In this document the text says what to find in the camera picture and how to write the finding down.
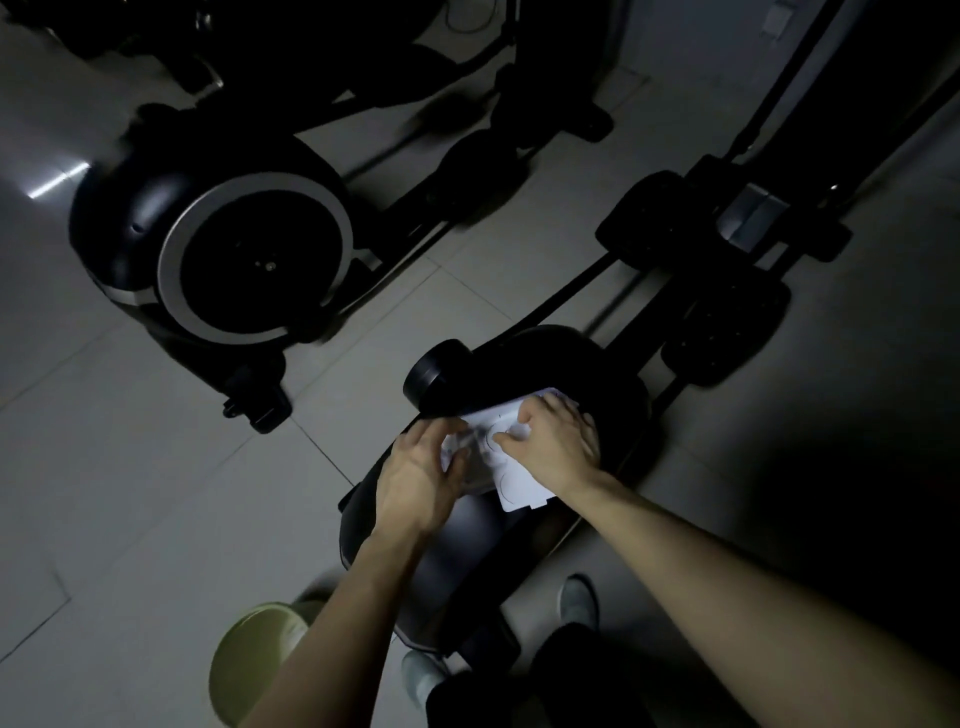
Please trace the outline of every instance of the foot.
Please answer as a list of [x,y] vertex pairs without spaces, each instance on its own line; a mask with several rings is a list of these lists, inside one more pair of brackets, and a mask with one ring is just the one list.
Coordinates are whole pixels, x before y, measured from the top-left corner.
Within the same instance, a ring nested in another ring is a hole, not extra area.
[[594,632],[600,628],[600,606],[589,580],[582,574],[568,576],[557,595],[561,624],[583,624]]
[[422,711],[426,711],[426,699],[431,691],[450,676],[442,664],[416,649],[403,656],[400,674],[407,694]]

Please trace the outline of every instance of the electrical cable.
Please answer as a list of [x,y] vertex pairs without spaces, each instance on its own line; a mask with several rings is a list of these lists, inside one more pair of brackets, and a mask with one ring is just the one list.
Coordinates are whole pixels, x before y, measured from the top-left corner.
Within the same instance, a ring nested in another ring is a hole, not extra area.
[[456,33],[461,36],[472,36],[476,33],[482,33],[483,31],[490,28],[493,24],[493,21],[496,19],[496,8],[500,4],[500,0],[493,0],[493,8],[490,11],[490,17],[488,17],[482,25],[478,25],[476,28],[457,28],[450,22],[450,11],[453,8],[453,0],[446,0],[446,15],[444,17],[444,24],[446,28],[451,33]]

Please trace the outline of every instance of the forearm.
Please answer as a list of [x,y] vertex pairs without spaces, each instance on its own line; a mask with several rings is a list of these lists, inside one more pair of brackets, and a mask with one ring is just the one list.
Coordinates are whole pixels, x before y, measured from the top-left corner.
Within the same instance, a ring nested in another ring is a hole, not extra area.
[[370,724],[398,605],[421,546],[416,537],[374,530],[244,728]]
[[956,725],[951,678],[612,478],[571,503],[762,725]]

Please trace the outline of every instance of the gray tile floor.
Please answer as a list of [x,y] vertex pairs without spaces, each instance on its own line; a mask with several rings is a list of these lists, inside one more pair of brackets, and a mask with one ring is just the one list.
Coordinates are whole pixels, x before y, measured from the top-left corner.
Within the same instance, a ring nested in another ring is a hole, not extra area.
[[[471,50],[437,28],[430,41]],[[486,90],[495,68],[462,90]],[[411,364],[442,339],[476,345],[522,317],[602,254],[593,231],[633,182],[722,150],[742,121],[615,70],[598,96],[611,136],[558,137],[495,214],[442,240],[331,341],[292,350],[294,418],[253,437],[90,283],[66,243],[73,183],[26,194],[90,159],[137,104],[188,100],[146,60],[85,65],[2,25],[0,97],[0,705],[18,727],[214,725],[205,674],[217,641],[245,608],[338,568],[336,503],[412,416],[400,392]],[[347,173],[409,133],[418,109],[303,138]],[[409,145],[351,186],[389,203],[454,140]],[[719,387],[681,395],[639,487],[930,647],[902,594],[905,579],[926,621],[947,628],[936,618],[956,597],[938,586],[937,554],[955,545],[907,526],[936,511],[946,533],[960,506],[960,190],[942,164],[912,169],[852,213],[840,260],[791,272],[794,302],[762,353]],[[586,326],[633,277],[614,266],[551,320]],[[660,283],[639,285],[597,340]],[[658,360],[642,374],[655,392],[668,380]],[[603,629],[661,724],[749,722],[587,528],[505,605],[524,643],[518,668],[553,628],[573,570],[594,579]],[[376,725],[423,724],[399,685],[402,653],[395,643]]]

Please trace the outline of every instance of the hand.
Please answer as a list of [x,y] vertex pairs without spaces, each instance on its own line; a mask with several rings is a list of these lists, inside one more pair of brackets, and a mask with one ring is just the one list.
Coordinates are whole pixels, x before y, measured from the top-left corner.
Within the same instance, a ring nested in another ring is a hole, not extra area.
[[493,440],[564,502],[601,473],[596,423],[572,403],[550,393],[531,397],[523,401],[516,419],[530,426],[527,440],[507,432],[498,432]]
[[396,438],[376,483],[374,533],[423,541],[440,530],[460,496],[469,455],[459,450],[444,473],[440,447],[466,428],[459,419],[419,420]]

